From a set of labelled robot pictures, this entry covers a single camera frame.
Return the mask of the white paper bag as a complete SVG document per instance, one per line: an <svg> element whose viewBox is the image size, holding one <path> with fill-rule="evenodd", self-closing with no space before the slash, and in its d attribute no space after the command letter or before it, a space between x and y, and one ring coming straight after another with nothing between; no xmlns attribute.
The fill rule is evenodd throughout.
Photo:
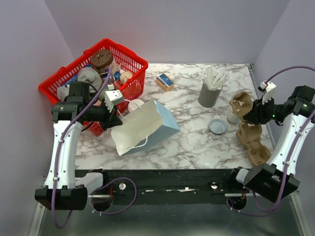
<svg viewBox="0 0 315 236"><path fill-rule="evenodd" d="M123 118L123 124L111 128L111 137L119 156L144 151L180 132L170 110L151 99Z"/></svg>

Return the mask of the white coffee cup lid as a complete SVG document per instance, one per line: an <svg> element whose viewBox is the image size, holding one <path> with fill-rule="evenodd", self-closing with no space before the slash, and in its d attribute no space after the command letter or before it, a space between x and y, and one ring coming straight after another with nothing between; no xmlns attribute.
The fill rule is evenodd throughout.
<svg viewBox="0 0 315 236"><path fill-rule="evenodd" d="M127 109L130 113L134 112L135 110L139 109L141 111L144 111L141 106L145 104L144 101L141 99L134 99L134 100L127 100L128 106Z"/></svg>

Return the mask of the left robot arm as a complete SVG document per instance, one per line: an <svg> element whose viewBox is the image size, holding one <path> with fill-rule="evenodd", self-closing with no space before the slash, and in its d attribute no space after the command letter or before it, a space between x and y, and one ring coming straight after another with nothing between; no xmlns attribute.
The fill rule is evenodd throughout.
<svg viewBox="0 0 315 236"><path fill-rule="evenodd" d="M97 93L89 97L90 85L72 82L68 96L52 108L54 146L49 173L43 188L36 189L34 198L52 210L83 210L88 195L93 191L104 194L109 189L108 180L101 171L92 171L80 180L75 179L75 157L84 122L100 122L104 128L122 125L117 116L117 105L124 101L120 90L113 85L102 86L105 99L94 105Z"/></svg>

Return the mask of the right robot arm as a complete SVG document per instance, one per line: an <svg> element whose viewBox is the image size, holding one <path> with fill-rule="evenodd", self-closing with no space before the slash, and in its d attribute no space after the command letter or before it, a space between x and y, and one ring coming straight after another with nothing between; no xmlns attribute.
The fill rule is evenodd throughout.
<svg viewBox="0 0 315 236"><path fill-rule="evenodd" d="M300 182L295 179L299 153L309 132L315 126L315 90L298 86L283 104L275 104L265 88L261 99L252 100L247 92L239 92L229 101L230 110L241 122L236 131L239 143L246 148L252 168L235 168L227 179L233 193L246 187L273 203L294 192ZM261 143L262 125L274 120L282 133L274 151Z"/></svg>

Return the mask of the brown cardboard cup carrier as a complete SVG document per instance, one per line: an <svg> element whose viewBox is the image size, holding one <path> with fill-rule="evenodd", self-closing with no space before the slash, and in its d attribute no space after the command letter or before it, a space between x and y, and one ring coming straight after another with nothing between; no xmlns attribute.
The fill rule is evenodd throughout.
<svg viewBox="0 0 315 236"><path fill-rule="evenodd" d="M271 157L268 147L261 143L261 125L239 123L236 137L241 146L247 150L247 156L253 166L266 163Z"/></svg>

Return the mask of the red plastic shopping basket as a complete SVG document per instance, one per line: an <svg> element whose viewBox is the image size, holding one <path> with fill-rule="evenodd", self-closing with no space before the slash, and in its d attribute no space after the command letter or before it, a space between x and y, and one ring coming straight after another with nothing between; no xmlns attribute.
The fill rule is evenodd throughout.
<svg viewBox="0 0 315 236"><path fill-rule="evenodd" d="M60 68L38 87L53 105L55 137L85 129L99 136L121 128L120 115L143 93L147 68L144 59L107 38Z"/></svg>

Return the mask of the grey crumpled paper bag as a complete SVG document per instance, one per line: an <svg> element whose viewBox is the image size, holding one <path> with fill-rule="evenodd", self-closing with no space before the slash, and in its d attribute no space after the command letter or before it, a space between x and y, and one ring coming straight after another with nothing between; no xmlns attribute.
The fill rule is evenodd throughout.
<svg viewBox="0 0 315 236"><path fill-rule="evenodd" d="M78 82L85 82L91 85L90 93L97 92L102 86L102 79L98 72L92 67L84 67L77 74Z"/></svg>

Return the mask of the white printed plastic bag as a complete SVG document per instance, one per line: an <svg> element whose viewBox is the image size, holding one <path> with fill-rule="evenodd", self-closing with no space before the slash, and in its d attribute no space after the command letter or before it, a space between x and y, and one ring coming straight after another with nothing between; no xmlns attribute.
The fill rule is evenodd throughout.
<svg viewBox="0 0 315 236"><path fill-rule="evenodd" d="M57 88L57 98L59 101L64 101L69 96L70 85L63 85Z"/></svg>

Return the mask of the grey straw holder cup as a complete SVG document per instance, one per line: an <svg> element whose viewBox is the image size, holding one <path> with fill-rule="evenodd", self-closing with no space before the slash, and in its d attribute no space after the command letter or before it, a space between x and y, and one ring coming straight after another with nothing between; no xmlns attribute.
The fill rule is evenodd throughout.
<svg viewBox="0 0 315 236"><path fill-rule="evenodd" d="M205 108L211 108L215 106L220 92L221 89L210 90L208 89L207 85L203 83L198 97L199 104Z"/></svg>

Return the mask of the brown round lid container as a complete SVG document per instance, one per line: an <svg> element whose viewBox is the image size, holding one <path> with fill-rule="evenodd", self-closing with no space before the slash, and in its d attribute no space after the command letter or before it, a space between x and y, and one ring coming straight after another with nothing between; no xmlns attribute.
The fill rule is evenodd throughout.
<svg viewBox="0 0 315 236"><path fill-rule="evenodd" d="M113 54L110 50L103 49L94 53L90 63L98 70L106 69L113 62Z"/></svg>

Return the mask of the small blue orange box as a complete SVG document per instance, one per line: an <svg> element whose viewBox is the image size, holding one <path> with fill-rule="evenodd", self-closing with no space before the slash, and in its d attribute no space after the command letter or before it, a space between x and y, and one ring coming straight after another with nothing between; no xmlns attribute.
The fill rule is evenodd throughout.
<svg viewBox="0 0 315 236"><path fill-rule="evenodd" d="M156 83L164 90L170 91L174 87L174 83L171 78L165 73L156 77Z"/></svg>

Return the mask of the black mounting rail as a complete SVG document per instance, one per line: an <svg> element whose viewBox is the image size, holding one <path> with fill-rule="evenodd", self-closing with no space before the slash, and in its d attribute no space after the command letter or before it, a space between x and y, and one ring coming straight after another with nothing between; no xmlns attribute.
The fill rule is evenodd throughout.
<svg viewBox="0 0 315 236"><path fill-rule="evenodd" d="M115 205L224 204L227 196L243 202L242 192L250 189L275 202L283 174L263 164L250 169L195 170L102 170L104 184L94 200Z"/></svg>

